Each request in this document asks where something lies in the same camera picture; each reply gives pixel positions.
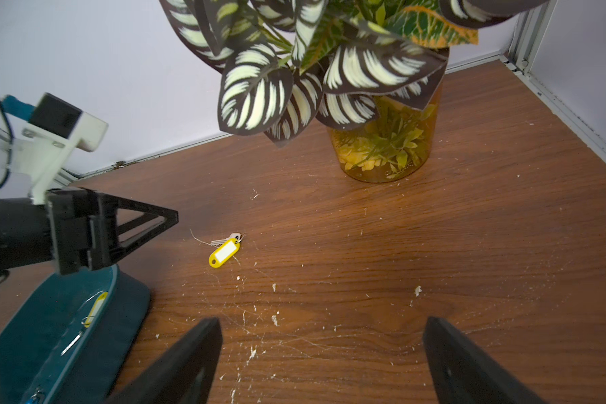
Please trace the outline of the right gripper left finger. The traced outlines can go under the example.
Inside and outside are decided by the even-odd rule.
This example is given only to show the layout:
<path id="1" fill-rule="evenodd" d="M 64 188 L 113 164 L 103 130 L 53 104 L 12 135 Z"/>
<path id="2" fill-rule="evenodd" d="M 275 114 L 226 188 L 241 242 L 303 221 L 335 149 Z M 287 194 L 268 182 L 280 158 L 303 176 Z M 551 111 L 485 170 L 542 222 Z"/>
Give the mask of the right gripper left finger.
<path id="1" fill-rule="evenodd" d="M 220 320 L 205 318 L 107 403 L 206 403 L 222 351 Z"/>

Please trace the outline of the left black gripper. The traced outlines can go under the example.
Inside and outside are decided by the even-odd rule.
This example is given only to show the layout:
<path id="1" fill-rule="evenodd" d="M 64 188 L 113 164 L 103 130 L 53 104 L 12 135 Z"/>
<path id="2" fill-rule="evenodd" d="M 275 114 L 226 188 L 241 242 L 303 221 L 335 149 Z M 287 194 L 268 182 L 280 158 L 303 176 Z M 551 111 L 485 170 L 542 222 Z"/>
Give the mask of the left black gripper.
<path id="1" fill-rule="evenodd" d="M 117 264 L 178 224 L 176 210 L 92 190 L 50 190 L 45 197 L 60 275 Z"/>

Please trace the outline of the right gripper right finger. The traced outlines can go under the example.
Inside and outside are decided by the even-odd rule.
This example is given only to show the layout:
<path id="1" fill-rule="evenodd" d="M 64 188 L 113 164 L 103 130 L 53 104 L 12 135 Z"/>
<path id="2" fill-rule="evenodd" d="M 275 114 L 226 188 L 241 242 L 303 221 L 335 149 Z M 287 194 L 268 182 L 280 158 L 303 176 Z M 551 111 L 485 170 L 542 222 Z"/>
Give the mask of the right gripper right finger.
<path id="1" fill-rule="evenodd" d="M 446 319 L 427 319 L 423 343 L 440 403 L 545 404 Z"/>

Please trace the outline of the teal plastic storage box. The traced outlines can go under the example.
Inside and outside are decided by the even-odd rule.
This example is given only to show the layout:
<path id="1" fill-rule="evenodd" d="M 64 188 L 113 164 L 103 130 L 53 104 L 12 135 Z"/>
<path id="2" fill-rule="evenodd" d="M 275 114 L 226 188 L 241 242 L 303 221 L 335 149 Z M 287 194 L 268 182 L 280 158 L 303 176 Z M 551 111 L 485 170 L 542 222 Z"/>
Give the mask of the teal plastic storage box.
<path id="1" fill-rule="evenodd" d="M 108 292 L 84 328 L 96 297 Z M 102 403 L 151 300 L 149 288 L 114 265 L 52 274 L 0 333 L 0 403 Z"/>

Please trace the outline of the yellow tag key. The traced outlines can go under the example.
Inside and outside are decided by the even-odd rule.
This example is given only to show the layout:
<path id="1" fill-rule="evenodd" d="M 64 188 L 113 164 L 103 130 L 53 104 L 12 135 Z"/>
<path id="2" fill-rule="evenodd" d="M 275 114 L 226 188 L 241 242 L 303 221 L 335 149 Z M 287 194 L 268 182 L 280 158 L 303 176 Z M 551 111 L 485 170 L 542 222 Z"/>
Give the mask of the yellow tag key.
<path id="1" fill-rule="evenodd" d="M 102 292 L 96 297 L 89 314 L 82 320 L 82 325 L 84 328 L 90 328 L 92 323 L 96 320 L 96 317 L 99 315 L 104 303 L 108 298 L 108 294 L 108 292 Z"/>
<path id="2" fill-rule="evenodd" d="M 229 259 L 232 259 L 240 250 L 242 234 L 235 232 L 225 239 L 214 240 L 210 245 L 215 249 L 209 257 L 209 265 L 213 269 L 222 267 Z"/>

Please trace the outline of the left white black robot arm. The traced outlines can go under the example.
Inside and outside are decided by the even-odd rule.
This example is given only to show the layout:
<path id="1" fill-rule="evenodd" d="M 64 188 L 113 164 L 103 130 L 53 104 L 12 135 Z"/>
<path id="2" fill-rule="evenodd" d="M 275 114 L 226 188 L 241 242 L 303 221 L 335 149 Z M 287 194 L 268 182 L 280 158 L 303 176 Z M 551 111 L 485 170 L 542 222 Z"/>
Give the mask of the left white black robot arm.
<path id="1" fill-rule="evenodd" d="M 178 224 L 178 212 L 83 188 L 50 190 L 40 205 L 0 200 L 0 283 L 51 262 L 57 274 L 106 269 Z"/>

